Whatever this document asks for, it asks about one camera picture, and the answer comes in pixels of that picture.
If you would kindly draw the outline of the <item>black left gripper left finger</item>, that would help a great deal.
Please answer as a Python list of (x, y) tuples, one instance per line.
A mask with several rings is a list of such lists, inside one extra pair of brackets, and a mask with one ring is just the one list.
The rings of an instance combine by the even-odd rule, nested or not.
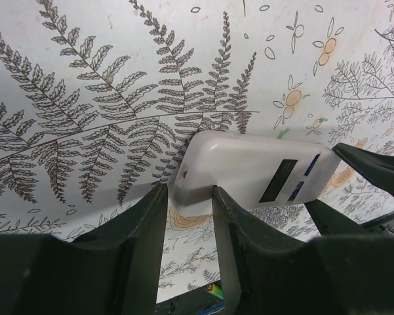
[(72, 242), (0, 235), (0, 314), (153, 314), (168, 188)]

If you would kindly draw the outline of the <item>green battery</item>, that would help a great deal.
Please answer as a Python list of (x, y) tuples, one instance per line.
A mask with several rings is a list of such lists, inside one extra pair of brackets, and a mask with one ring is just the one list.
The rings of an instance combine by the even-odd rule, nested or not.
[(222, 288), (216, 285), (215, 283), (210, 283), (205, 286), (206, 292), (214, 295), (217, 299), (223, 300), (223, 291)]

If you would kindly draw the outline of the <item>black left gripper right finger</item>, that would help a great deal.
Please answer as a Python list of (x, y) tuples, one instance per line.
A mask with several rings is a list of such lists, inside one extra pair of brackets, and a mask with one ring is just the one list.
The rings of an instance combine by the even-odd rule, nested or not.
[(212, 212), (227, 314), (394, 314), (394, 236), (329, 227), (303, 242), (218, 186)]

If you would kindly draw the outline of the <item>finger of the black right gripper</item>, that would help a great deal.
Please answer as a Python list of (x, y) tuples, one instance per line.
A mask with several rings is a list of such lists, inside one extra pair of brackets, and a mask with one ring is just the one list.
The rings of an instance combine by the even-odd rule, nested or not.
[(318, 199), (304, 205), (322, 236), (371, 234), (360, 224)]
[(369, 152), (344, 143), (332, 151), (373, 186), (394, 197), (394, 156)]

